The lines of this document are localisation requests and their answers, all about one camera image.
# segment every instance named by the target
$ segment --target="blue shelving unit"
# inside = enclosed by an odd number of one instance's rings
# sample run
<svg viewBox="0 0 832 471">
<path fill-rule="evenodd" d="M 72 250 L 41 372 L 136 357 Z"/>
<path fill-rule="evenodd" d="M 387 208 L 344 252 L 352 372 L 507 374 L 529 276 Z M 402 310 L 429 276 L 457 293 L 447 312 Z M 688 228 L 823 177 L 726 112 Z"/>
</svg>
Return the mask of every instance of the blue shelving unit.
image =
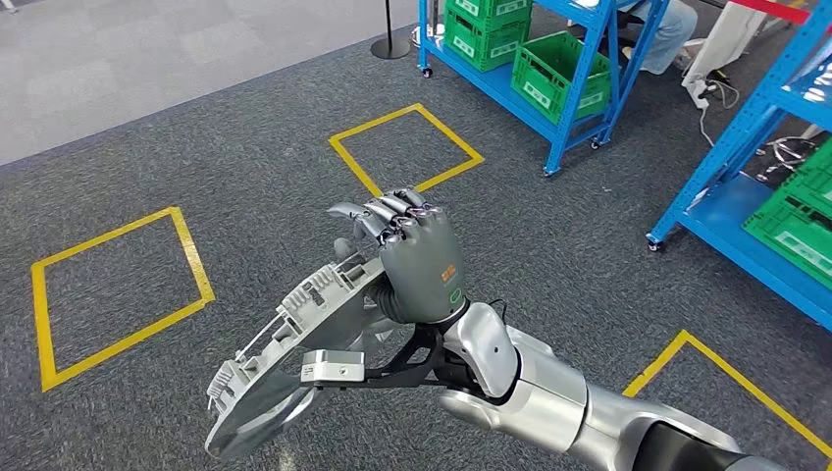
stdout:
<svg viewBox="0 0 832 471">
<path fill-rule="evenodd" d="M 648 240 L 650 248 L 658 250 L 670 231 L 681 225 L 832 331 L 832 290 L 742 228 L 771 190 L 741 172 L 787 114 L 832 131 L 832 96 L 824 96 L 830 87 L 823 85 L 829 78 L 823 77 L 812 93 L 792 87 L 810 77 L 807 74 L 817 74 L 820 64 L 829 61 L 832 39 L 826 30 L 830 24 L 832 0 L 820 0 L 656 222 Z M 832 77 L 832 65 L 828 70 Z"/>
<path fill-rule="evenodd" d="M 572 20 L 587 29 L 586 36 L 584 37 L 584 48 L 581 51 L 581 56 L 575 68 L 575 76 L 572 78 L 573 84 L 567 94 L 564 111 L 560 116 L 559 122 L 555 124 L 511 89 L 511 70 L 513 64 L 506 64 L 492 71 L 481 73 L 468 65 L 465 60 L 457 56 L 453 51 L 442 50 L 436 43 L 429 40 L 427 37 L 429 1 L 419 0 L 419 23 L 421 25 L 420 44 L 422 44 L 419 51 L 419 68 L 423 73 L 428 71 L 430 69 L 428 55 L 433 54 L 458 74 L 470 80 L 530 128 L 547 138 L 551 142 L 551 150 L 544 165 L 544 173 L 547 176 L 553 175 L 560 169 L 561 156 L 565 151 L 575 145 L 587 139 L 592 140 L 593 147 L 609 142 L 612 128 L 621 113 L 621 107 L 624 105 L 624 101 L 630 93 L 630 89 L 644 60 L 645 53 L 650 46 L 652 38 L 655 36 L 658 23 L 664 15 L 664 10 L 667 8 L 667 0 L 655 0 L 651 2 L 649 16 L 642 27 L 639 39 L 636 41 L 636 46 L 633 48 L 632 57 L 623 71 L 618 67 L 617 54 L 610 54 L 610 82 L 613 83 L 613 86 L 610 90 L 609 103 L 603 113 L 574 120 L 575 111 L 577 110 L 581 94 L 584 90 L 584 84 L 589 76 L 593 57 L 595 52 L 598 51 L 605 31 L 607 31 L 609 50 L 618 50 L 618 24 L 613 11 L 635 3 L 635 0 L 598 0 L 598 4 L 593 8 L 587 8 L 569 0 L 537 0 L 535 2 L 537 5 L 550 9 L 556 14 Z M 580 131 L 576 135 L 571 135 L 576 127 L 592 119 L 596 119 L 598 123 L 586 130 Z"/>
</svg>

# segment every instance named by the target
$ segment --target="orange logo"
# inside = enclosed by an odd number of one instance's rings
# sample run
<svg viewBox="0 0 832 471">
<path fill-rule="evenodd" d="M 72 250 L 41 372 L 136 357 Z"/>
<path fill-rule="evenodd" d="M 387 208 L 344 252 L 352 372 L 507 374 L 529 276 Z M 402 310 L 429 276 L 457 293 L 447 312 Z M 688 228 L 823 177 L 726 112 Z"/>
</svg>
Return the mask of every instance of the orange logo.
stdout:
<svg viewBox="0 0 832 471">
<path fill-rule="evenodd" d="M 456 267 L 454 267 L 453 265 L 448 265 L 447 268 L 445 268 L 442 272 L 442 281 L 444 283 L 447 283 L 447 281 L 450 280 L 450 277 L 452 277 L 455 273 Z"/>
</svg>

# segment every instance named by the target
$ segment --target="green crate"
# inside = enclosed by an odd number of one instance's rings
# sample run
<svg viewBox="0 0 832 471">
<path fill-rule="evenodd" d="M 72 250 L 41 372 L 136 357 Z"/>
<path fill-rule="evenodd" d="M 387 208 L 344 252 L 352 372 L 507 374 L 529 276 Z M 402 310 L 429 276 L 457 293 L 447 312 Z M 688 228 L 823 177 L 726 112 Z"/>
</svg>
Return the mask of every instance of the green crate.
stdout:
<svg viewBox="0 0 832 471">
<path fill-rule="evenodd" d="M 798 170 L 777 191 L 795 196 L 814 210 L 832 218 L 832 173 Z"/>
<path fill-rule="evenodd" d="M 832 289 L 832 219 L 794 196 L 775 192 L 743 228 Z"/>
<path fill-rule="evenodd" d="M 511 87 L 557 123 L 584 43 L 568 31 L 529 41 L 514 60 Z M 609 100 L 609 59 L 596 53 L 575 119 L 600 113 Z"/>
<path fill-rule="evenodd" d="M 462 18 L 453 8 L 445 12 L 444 44 L 480 72 L 513 61 L 528 33 L 528 21 L 485 31 Z"/>
<path fill-rule="evenodd" d="M 527 22 L 532 16 L 532 0 L 445 0 L 471 25 L 492 31 L 509 23 Z"/>
<path fill-rule="evenodd" d="M 832 139 L 815 150 L 783 186 L 784 191 L 832 218 Z"/>
</svg>

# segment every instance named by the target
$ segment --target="black pole base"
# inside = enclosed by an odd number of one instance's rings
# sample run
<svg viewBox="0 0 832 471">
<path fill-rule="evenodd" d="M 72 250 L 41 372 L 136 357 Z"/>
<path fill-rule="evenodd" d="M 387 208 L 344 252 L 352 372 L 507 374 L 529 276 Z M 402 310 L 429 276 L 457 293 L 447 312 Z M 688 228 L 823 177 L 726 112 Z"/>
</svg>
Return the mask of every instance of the black pole base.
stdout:
<svg viewBox="0 0 832 471">
<path fill-rule="evenodd" d="M 402 35 L 390 39 L 383 37 L 370 46 L 370 52 L 379 59 L 399 59 L 410 52 L 410 38 Z"/>
</svg>

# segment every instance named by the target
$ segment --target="person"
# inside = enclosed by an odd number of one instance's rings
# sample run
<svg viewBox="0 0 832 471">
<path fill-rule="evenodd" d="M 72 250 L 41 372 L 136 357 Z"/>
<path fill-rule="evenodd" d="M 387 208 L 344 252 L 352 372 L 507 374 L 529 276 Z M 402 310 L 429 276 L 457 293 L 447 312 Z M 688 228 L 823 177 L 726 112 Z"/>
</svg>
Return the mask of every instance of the person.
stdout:
<svg viewBox="0 0 832 471">
<path fill-rule="evenodd" d="M 638 3 L 629 13 L 646 21 L 650 14 L 650 0 Z M 697 19 L 697 11 L 682 0 L 669 0 L 667 10 L 658 24 L 650 49 L 642 62 L 642 70 L 656 75 L 664 74 L 673 63 L 676 54 L 691 38 L 697 27 Z M 632 52 L 633 49 L 630 47 L 622 48 L 622 53 L 627 59 L 630 59 Z"/>
</svg>

